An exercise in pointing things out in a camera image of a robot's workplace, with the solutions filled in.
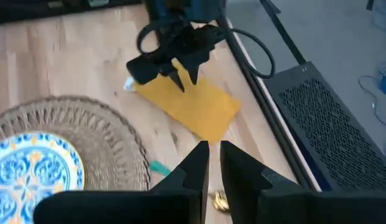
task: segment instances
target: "blue and white plate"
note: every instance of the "blue and white plate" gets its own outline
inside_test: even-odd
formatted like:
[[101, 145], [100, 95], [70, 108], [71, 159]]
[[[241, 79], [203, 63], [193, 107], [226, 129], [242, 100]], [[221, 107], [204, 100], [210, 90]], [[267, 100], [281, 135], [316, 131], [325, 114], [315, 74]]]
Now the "blue and white plate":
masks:
[[82, 190], [75, 148], [50, 133], [24, 133], [0, 142], [0, 223], [32, 223], [35, 206], [65, 190]]

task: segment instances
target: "gold object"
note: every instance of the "gold object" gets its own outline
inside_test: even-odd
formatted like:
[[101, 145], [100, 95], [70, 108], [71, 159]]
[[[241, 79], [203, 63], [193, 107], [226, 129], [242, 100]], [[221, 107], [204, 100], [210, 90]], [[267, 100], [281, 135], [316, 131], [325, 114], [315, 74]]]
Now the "gold object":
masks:
[[229, 213], [229, 204], [226, 199], [225, 191], [218, 190], [214, 194], [209, 194], [212, 198], [212, 205], [220, 212]]

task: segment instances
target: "wooden table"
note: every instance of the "wooden table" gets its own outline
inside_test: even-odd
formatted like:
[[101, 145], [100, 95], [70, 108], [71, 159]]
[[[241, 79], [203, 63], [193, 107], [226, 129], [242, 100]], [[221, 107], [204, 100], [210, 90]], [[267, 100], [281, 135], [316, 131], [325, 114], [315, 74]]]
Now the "wooden table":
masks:
[[[87, 95], [130, 121], [150, 159], [175, 168], [199, 139], [152, 103], [123, 90], [129, 77], [125, 63], [138, 55], [136, 36], [147, 23], [143, 6], [128, 6], [0, 26], [0, 112], [49, 95]], [[144, 46], [156, 47], [153, 35]], [[216, 46], [199, 75], [242, 102], [224, 139], [296, 181], [226, 42]], [[219, 143], [210, 148], [209, 192], [223, 188]], [[161, 180], [153, 176], [154, 184]], [[207, 223], [231, 223], [210, 200], [207, 208]]]

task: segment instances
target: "wicker placemat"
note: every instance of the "wicker placemat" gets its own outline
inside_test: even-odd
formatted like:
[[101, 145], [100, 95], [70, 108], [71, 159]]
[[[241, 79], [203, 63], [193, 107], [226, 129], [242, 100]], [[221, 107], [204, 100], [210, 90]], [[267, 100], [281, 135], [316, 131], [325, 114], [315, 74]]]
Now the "wicker placemat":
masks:
[[134, 128], [108, 105], [79, 96], [34, 100], [0, 114], [0, 140], [27, 131], [63, 136], [79, 152], [88, 190], [149, 190], [149, 162]]

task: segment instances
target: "yellow cloth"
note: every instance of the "yellow cloth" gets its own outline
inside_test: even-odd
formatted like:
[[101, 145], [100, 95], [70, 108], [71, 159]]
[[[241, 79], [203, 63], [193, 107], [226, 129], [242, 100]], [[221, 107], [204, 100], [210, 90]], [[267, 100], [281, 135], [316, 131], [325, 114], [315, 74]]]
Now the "yellow cloth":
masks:
[[224, 136], [229, 122], [240, 108], [240, 102], [200, 77], [193, 85], [187, 70], [172, 60], [185, 87], [183, 93], [168, 77], [158, 77], [135, 90], [181, 122], [203, 140], [215, 143]]

